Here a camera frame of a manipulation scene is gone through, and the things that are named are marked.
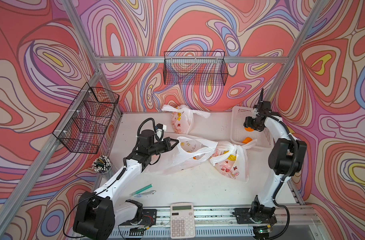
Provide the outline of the orange fruit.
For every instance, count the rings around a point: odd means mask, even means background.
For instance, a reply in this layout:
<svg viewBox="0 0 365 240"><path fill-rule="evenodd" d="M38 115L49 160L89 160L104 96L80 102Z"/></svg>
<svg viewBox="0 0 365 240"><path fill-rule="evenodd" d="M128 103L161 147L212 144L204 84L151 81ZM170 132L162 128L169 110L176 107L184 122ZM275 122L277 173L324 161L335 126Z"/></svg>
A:
<svg viewBox="0 0 365 240"><path fill-rule="evenodd" d="M245 145L245 144L250 143L251 141L253 141L253 139L252 139L252 138L247 137L247 138L245 138L245 139L242 141L242 143Z"/></svg>
<svg viewBox="0 0 365 240"><path fill-rule="evenodd" d="M247 132L253 132L253 131L254 131L254 129L249 128L249 127L245 128L245 130L246 130Z"/></svg>

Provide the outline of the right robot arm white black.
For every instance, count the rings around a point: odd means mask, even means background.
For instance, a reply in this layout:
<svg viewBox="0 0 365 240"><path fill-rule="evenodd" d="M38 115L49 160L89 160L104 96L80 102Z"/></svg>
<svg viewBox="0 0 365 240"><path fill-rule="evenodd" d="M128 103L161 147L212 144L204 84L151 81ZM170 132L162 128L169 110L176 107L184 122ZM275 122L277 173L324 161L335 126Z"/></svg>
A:
<svg viewBox="0 0 365 240"><path fill-rule="evenodd" d="M244 126L258 132L269 130L275 142L268 157L271 172L249 210L250 217L257 222L273 216L277 207L284 207L277 203L277 196L284 184L302 169L307 144L290 133L279 113L272 110L270 102L259 100L254 112L252 117L246 117Z"/></svg>

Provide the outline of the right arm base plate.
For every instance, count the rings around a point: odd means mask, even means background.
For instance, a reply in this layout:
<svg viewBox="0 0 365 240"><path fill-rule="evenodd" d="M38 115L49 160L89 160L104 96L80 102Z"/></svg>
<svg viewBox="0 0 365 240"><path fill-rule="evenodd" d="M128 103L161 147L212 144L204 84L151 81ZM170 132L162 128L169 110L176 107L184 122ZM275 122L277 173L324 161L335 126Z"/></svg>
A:
<svg viewBox="0 0 365 240"><path fill-rule="evenodd" d="M250 208L235 208L232 215L238 224L274 225L277 223L276 208L263 208L251 210Z"/></svg>

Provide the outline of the white plastic fruit basket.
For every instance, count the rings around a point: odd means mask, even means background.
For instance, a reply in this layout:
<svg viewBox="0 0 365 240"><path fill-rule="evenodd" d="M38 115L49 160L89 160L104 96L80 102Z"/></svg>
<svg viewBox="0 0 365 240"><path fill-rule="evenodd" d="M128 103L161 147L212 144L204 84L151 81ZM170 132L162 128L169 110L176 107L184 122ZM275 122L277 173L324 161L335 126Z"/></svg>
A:
<svg viewBox="0 0 365 240"><path fill-rule="evenodd" d="M230 140L234 144L243 145L245 139L250 138L256 141L254 149L267 150L274 146L273 138L268 129L262 132L244 127L247 117L253 117L256 111L253 108L234 106L232 108L231 135Z"/></svg>

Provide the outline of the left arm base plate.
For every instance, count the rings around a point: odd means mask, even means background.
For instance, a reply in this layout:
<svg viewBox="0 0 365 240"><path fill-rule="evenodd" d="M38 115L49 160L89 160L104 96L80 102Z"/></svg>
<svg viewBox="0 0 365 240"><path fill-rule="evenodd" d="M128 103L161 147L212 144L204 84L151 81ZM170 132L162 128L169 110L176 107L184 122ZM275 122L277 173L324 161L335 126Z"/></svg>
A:
<svg viewBox="0 0 365 240"><path fill-rule="evenodd" d="M157 209L143 209L134 220L126 221L119 226L153 226L156 224Z"/></svg>

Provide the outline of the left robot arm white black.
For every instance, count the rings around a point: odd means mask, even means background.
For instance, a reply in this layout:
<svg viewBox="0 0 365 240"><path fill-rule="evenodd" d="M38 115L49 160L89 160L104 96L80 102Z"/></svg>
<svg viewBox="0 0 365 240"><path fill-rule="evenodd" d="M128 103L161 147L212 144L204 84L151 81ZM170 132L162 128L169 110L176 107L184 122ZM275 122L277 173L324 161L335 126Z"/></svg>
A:
<svg viewBox="0 0 365 240"><path fill-rule="evenodd" d="M106 240L112 230L123 223L140 223L143 205L125 200L116 205L119 197L137 176L150 165L153 156L172 151L179 141L159 136L156 131L144 130L137 135L132 152L123 166L103 186L81 195L76 208L73 231L92 240Z"/></svg>

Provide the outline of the printed white plastic bag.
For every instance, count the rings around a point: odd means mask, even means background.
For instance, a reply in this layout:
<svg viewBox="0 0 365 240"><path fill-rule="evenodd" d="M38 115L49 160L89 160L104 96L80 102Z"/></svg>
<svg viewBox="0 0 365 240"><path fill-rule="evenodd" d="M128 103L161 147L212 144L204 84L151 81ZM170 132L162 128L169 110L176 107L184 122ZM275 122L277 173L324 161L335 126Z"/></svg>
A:
<svg viewBox="0 0 365 240"><path fill-rule="evenodd" d="M224 177L241 182L249 180L249 162L247 150L253 148L257 140L247 138L249 142L235 145L227 141L218 142L209 161Z"/></svg>

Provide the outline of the orange fruit bottom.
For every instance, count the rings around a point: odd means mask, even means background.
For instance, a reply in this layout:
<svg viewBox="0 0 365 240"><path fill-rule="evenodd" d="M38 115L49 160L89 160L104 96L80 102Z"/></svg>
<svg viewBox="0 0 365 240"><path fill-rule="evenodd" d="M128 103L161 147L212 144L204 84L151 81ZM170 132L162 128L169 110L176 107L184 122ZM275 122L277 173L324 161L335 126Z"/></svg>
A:
<svg viewBox="0 0 365 240"><path fill-rule="evenodd" d="M245 144L250 143L251 141L253 141L253 139L252 139L252 138L247 137L247 138L245 138L245 139L242 141L242 143L245 145Z"/></svg>

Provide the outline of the clear plastic bag bottom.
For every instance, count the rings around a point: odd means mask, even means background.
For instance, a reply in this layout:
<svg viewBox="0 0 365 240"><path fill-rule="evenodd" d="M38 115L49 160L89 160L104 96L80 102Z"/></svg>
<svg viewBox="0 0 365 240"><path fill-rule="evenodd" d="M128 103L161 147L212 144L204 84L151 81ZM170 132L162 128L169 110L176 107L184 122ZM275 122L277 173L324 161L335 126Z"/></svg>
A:
<svg viewBox="0 0 365 240"><path fill-rule="evenodd" d="M179 143L170 152L160 155L155 165L148 165L145 173L171 175L206 162L215 153L218 143L193 136L177 137Z"/></svg>

